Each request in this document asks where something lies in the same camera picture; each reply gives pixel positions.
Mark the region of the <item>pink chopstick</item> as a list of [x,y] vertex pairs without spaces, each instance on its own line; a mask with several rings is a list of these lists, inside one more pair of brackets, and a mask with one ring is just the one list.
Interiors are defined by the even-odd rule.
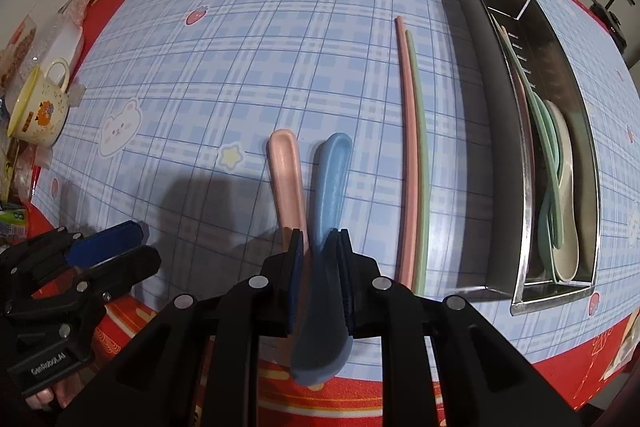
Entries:
[[404,126],[404,181],[402,181],[402,230],[398,275],[402,285],[413,286],[416,264],[416,241],[419,217],[419,156],[416,129],[416,102],[404,20],[395,18],[402,95],[402,125]]

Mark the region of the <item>blue spoon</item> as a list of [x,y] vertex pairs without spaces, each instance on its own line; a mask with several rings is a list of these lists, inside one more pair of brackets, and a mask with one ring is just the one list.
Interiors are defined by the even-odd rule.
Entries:
[[318,150],[311,211],[310,296],[293,348],[296,384],[319,386],[340,373],[352,350],[332,233],[341,224],[352,139],[337,132]]

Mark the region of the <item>pink spoon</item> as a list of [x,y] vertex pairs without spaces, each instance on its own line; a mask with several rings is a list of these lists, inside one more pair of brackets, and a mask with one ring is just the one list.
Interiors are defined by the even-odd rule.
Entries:
[[299,230],[304,236],[305,251],[307,251],[306,202],[302,167],[300,167],[296,135],[291,130],[279,129],[270,135],[268,159],[282,246],[288,249],[293,231]]

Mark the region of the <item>green chopstick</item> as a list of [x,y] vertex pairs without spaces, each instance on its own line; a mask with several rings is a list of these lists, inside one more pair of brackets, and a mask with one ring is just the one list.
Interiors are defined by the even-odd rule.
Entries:
[[405,35],[413,83],[414,110],[416,111],[416,145],[418,146],[419,167],[419,218],[416,257],[414,258],[413,292],[422,297],[426,286],[428,234],[430,234],[430,170],[428,170],[426,118],[416,45],[409,29],[405,30]]

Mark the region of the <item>green spoon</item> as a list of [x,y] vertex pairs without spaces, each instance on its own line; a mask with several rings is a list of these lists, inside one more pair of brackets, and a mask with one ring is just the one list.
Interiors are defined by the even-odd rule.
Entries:
[[508,57],[515,66],[518,80],[521,81],[524,88],[529,114],[533,116],[542,158],[544,158],[547,183],[538,215],[538,248],[552,280],[558,283],[561,277],[556,266],[554,253],[559,251],[565,243],[565,225],[560,194],[561,153],[558,135],[550,110],[529,82],[508,32],[502,25],[499,26],[499,35],[502,43],[506,46]]

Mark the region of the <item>beige spoon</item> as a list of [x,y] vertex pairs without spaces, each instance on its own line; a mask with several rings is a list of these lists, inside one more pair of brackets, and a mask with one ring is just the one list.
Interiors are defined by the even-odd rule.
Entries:
[[559,107],[550,101],[546,106],[555,125],[561,153],[559,174],[560,210],[563,225],[561,248],[551,247],[552,275],[556,283],[574,279],[579,265],[579,239],[574,208],[574,158],[570,132]]

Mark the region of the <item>yellow cartoon mug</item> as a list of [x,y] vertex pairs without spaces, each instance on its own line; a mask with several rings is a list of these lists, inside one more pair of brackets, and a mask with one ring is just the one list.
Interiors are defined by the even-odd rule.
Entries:
[[70,68],[64,58],[53,60],[45,72],[35,66],[17,95],[6,135],[35,146],[52,147],[70,108],[68,87]]

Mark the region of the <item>blue plaid table mat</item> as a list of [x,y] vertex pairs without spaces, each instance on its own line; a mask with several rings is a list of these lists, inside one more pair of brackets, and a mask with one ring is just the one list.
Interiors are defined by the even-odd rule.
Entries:
[[[610,36],[572,0],[535,0],[582,91],[598,154],[601,252],[590,298],[514,317],[480,309],[530,361],[600,378],[639,303],[639,98]],[[342,225],[384,273],[401,208],[401,87],[394,19],[412,32],[431,173],[426,292],[478,285],[489,255],[488,110],[458,0],[99,0],[105,15],[34,201],[57,225],[149,225],[163,258],[137,290],[152,307],[209,296],[277,243],[266,157],[281,128],[303,172],[329,136],[350,136]]]

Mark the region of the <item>stainless steel utensil tray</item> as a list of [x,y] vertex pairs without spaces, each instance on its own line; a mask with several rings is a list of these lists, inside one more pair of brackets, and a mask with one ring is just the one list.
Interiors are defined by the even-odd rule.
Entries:
[[[600,253],[600,180],[596,148],[578,82],[538,0],[460,0],[484,83],[494,181],[486,293],[509,300],[514,315],[567,305],[593,294]],[[555,283],[538,248],[546,191],[537,129],[525,91],[499,35],[508,32],[537,94],[559,107],[574,158],[579,239],[576,277]]]

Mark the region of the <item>brown rice cooker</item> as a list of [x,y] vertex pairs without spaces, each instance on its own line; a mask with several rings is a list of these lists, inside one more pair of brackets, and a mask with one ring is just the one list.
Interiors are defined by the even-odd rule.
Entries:
[[620,21],[617,19],[617,16],[605,9],[605,7],[598,2],[590,6],[590,11],[593,12],[597,19],[606,27],[620,53],[624,53],[627,47],[627,41],[620,29]]

